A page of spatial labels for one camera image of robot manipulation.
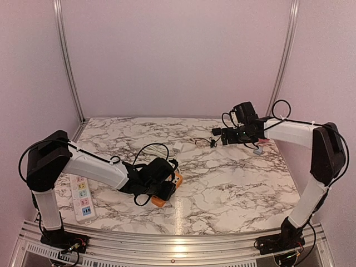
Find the pink wall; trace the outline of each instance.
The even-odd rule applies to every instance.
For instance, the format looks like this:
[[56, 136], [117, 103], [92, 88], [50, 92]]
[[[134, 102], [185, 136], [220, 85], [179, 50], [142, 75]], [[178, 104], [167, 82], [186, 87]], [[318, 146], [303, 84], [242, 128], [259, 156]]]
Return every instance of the pink wall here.
[[18, 176], [23, 150], [56, 129], [78, 127], [52, 1], [0, 1], [0, 265], [7, 266], [31, 194]]
[[291, 1], [63, 1], [84, 113], [220, 116], [243, 101], [264, 114]]
[[[290, 101], [292, 118], [335, 122], [348, 141], [351, 163], [319, 211], [336, 266], [356, 258], [356, 2], [302, 1], [293, 51], [280, 98]], [[310, 151], [280, 144], [291, 174], [304, 190]]]

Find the marble table surface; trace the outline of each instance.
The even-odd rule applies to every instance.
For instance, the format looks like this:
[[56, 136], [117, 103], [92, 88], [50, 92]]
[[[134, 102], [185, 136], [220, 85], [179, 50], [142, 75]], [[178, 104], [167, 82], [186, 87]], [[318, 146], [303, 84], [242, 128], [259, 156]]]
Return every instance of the marble table surface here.
[[[78, 144], [101, 156], [133, 162], [144, 145], [162, 142], [177, 156], [184, 182], [163, 208], [136, 206], [133, 196], [89, 181], [98, 218], [86, 227], [149, 234], [226, 234], [279, 227], [299, 200], [287, 166], [272, 141], [261, 156], [243, 145], [197, 147], [191, 137], [211, 136], [220, 120], [193, 118], [92, 118]], [[141, 154], [137, 163], [154, 156]], [[65, 223], [78, 224], [68, 175], [56, 184]]]

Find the power strip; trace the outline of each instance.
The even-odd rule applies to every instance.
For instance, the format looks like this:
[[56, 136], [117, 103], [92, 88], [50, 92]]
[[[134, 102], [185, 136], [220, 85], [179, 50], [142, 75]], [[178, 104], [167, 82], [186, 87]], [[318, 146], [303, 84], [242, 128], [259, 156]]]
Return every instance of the power strip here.
[[89, 224], [97, 218], [88, 180], [84, 177], [71, 177], [71, 190], [76, 220], [80, 224]]

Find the small component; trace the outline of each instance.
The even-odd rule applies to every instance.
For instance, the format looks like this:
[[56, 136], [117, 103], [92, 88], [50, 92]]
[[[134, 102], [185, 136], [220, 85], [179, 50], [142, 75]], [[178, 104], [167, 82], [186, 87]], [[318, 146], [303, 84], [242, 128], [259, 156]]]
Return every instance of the small component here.
[[214, 136], [221, 135], [221, 128], [213, 128], [213, 129], [211, 130], [211, 133], [212, 133], [212, 135], [214, 135]]
[[261, 155], [263, 152], [263, 148], [261, 146], [258, 147], [258, 149], [255, 149], [254, 150], [254, 154], [257, 154], [257, 155]]
[[181, 142], [176, 142], [173, 146], [173, 151], [178, 154], [180, 152], [182, 152], [183, 150], [183, 144]]

